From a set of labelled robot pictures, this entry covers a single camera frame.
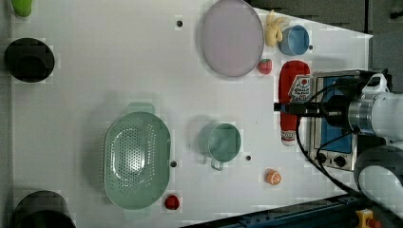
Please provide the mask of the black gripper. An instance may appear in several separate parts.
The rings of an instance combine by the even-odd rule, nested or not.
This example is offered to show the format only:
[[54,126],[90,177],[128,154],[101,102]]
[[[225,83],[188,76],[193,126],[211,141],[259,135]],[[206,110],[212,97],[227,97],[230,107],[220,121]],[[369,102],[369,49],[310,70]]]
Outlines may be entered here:
[[324,118],[333,127],[349,128],[348,108],[350,100],[344,95],[335,95],[326,102],[308,104],[274,103],[274,110],[300,117]]

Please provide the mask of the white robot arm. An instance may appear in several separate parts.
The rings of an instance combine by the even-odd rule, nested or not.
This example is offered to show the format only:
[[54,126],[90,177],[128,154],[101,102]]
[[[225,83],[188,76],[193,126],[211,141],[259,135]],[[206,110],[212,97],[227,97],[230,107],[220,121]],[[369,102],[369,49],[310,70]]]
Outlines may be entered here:
[[333,180],[350,194],[361,194],[391,211],[402,209],[402,96],[392,93],[387,79],[337,79],[304,103],[280,102],[274,109],[298,118],[322,118],[347,135],[382,138],[384,145],[364,150],[355,162],[356,189]]

